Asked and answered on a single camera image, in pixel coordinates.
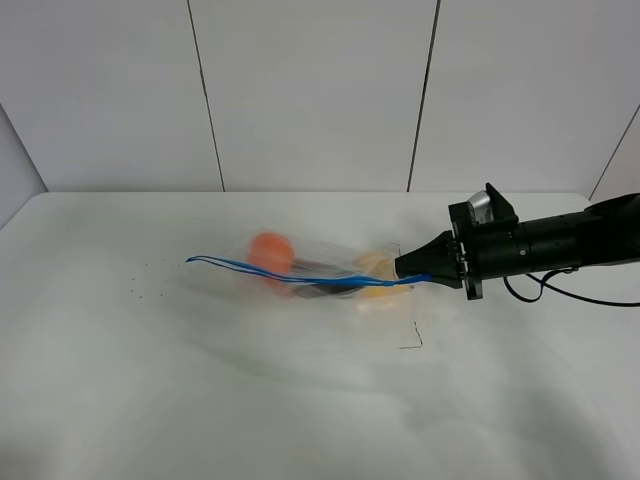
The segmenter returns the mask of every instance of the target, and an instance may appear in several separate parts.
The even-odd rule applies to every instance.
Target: white table
[[[261,227],[406,252],[468,196],[34,198],[0,231],[0,478],[637,478],[633,309],[526,305],[500,281],[478,302],[421,285],[388,310],[248,301],[182,263]],[[523,220],[588,204],[508,198]],[[638,265],[562,277],[640,296]],[[401,348],[416,329],[423,346]]]

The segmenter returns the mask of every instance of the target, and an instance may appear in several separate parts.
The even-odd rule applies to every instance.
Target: orange ball
[[[287,275],[291,272],[295,253],[287,237],[272,232],[256,235],[249,247],[247,263],[270,272]],[[277,293],[288,292],[286,284],[272,278],[264,279]]]

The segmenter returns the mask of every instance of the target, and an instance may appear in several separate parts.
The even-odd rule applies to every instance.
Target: white wall
[[[27,200],[44,191],[38,172],[0,105],[0,228]]]
[[[601,202],[627,193],[640,193],[640,119],[637,113],[591,200]]]
[[[185,1],[3,1],[0,65],[50,190],[221,188]]]
[[[406,189],[435,0],[191,5],[227,189]]]
[[[443,0],[413,191],[591,194],[640,101],[638,0]]]

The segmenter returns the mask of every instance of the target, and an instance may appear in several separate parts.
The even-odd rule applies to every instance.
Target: black cable
[[[553,285],[549,285],[547,282],[555,277],[556,275],[559,275],[560,273],[573,273],[575,271],[577,271],[577,268],[567,268],[567,269],[563,269],[563,270],[553,270],[551,272],[546,273],[541,279],[531,275],[529,273],[527,273],[527,277],[529,277],[531,280],[537,282],[540,285],[540,294],[536,297],[536,298],[527,298],[527,297],[523,297],[522,295],[520,295],[518,292],[516,292],[513,287],[511,286],[511,284],[509,283],[509,280],[507,277],[504,277],[502,280],[504,281],[504,286],[507,287],[507,290],[509,291],[509,293],[511,295],[513,295],[514,297],[516,297],[518,300],[522,301],[522,302],[526,302],[526,303],[534,303],[537,302],[538,300],[540,300],[540,298],[542,297],[542,293],[544,291],[544,288],[547,287],[550,290],[553,290],[554,292],[557,293],[561,293],[562,295],[566,295],[567,297],[571,297],[574,298],[576,300],[580,300],[582,302],[587,302],[587,303],[593,303],[595,305],[604,305],[606,307],[640,307],[640,302],[632,302],[632,303],[622,303],[622,302],[607,302],[605,300],[596,300],[594,298],[588,298],[588,297],[583,297],[581,295],[576,295],[575,293],[571,293],[571,292],[567,292],[565,290],[561,290],[558,287],[554,287]]]

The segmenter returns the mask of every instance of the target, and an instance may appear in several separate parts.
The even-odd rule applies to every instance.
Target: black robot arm
[[[520,222],[489,183],[467,202],[449,206],[452,230],[396,259],[400,278],[429,273],[433,281],[482,298],[482,280],[532,272],[640,261],[640,194],[582,212]]]

